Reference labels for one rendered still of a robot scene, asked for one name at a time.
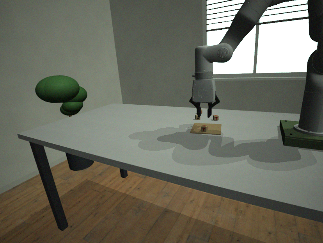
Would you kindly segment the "tan flat mat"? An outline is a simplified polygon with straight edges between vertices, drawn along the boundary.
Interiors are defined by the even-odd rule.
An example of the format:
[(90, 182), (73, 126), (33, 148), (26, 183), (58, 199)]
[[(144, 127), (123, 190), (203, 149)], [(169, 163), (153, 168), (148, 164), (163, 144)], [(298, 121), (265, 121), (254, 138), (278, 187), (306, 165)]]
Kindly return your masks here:
[[(201, 131), (202, 125), (208, 125), (207, 132)], [(211, 124), (211, 123), (194, 123), (190, 133), (193, 134), (214, 134), (221, 135), (221, 126), (222, 124)]]

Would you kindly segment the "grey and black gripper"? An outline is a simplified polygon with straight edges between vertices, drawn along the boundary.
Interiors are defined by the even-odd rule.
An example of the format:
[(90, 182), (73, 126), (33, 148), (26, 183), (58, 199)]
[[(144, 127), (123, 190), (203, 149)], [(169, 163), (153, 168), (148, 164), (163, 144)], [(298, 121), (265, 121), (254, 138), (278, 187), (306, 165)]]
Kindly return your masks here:
[[(193, 80), (192, 97), (189, 102), (196, 107), (198, 117), (201, 116), (200, 103), (208, 103), (209, 118), (212, 115), (212, 107), (220, 103), (220, 100), (216, 96), (215, 80), (213, 78)], [(212, 104), (212, 102), (214, 103)]]

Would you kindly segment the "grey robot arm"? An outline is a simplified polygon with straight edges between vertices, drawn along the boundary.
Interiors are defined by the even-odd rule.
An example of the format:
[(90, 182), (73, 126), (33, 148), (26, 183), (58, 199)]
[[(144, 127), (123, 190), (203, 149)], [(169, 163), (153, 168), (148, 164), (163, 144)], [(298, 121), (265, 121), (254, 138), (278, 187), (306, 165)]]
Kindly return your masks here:
[[(213, 63), (228, 62), (268, 7), (289, 0), (245, 0), (217, 45), (195, 48), (195, 79), (213, 78)], [(307, 76), (297, 132), (323, 136), (323, 0), (308, 0), (309, 36), (318, 43), (307, 62)]]

